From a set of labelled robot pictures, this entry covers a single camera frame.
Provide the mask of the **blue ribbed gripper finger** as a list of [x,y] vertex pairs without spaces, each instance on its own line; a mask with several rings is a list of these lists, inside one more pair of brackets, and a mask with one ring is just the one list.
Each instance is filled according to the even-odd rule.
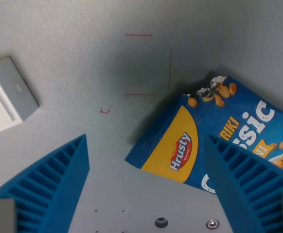
[[18,233],[67,233],[89,172],[85,134],[34,162],[0,187],[16,204]]
[[220,137],[205,136],[204,164],[235,233],[283,233],[283,170]]

